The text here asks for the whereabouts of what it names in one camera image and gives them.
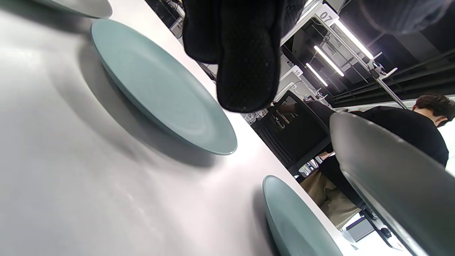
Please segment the black shirt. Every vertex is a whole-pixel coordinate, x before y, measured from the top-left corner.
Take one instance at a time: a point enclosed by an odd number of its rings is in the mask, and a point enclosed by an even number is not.
[[[375,107],[355,114],[395,133],[441,165],[447,165],[449,151],[445,141],[435,124],[426,116],[411,110],[392,107]],[[320,165],[319,170],[355,205],[359,208],[365,207],[365,203],[341,173],[335,157],[327,158]]]

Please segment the khaki pants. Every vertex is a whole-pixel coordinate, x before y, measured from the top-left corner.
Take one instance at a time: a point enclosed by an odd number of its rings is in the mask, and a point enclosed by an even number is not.
[[[360,212],[360,209],[319,170],[312,173],[300,185],[337,229],[343,228]]]

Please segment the desk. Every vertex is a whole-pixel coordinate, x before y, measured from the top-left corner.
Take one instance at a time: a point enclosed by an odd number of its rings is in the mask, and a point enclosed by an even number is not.
[[[112,19],[215,86],[143,0],[111,0]],[[146,120],[111,86],[91,20],[0,2],[0,254],[271,256],[262,180],[298,192],[351,248],[239,114],[230,156],[195,150]]]

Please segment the teal plate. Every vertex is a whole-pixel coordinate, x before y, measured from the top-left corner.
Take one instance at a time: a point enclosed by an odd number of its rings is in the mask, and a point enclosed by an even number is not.
[[[275,176],[263,181],[266,216],[281,256],[343,256],[312,210]]]
[[[34,0],[52,8],[89,18],[107,18],[112,15],[108,0]]]
[[[237,149],[220,105],[167,51],[112,20],[97,20],[91,34],[107,73],[149,119],[210,153],[229,155]]]

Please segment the black cloth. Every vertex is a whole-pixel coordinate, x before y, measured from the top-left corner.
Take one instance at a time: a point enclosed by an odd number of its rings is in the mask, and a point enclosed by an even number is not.
[[[265,108],[280,78],[280,40],[306,0],[184,0],[183,45],[196,61],[218,64],[217,97],[233,112]]]
[[[411,110],[392,107],[375,107],[368,111],[355,112],[354,114],[384,127],[420,149],[441,165],[447,165],[449,151],[441,133],[429,118]],[[320,164],[319,170],[356,206],[361,209],[366,206],[341,173],[339,163],[335,157],[325,159]]]
[[[327,126],[330,127],[330,116],[335,113],[331,108],[327,107],[326,105],[322,104],[320,101],[308,101],[305,102],[307,106],[321,119],[321,121]],[[334,148],[332,144],[329,143],[322,152],[333,152]]]

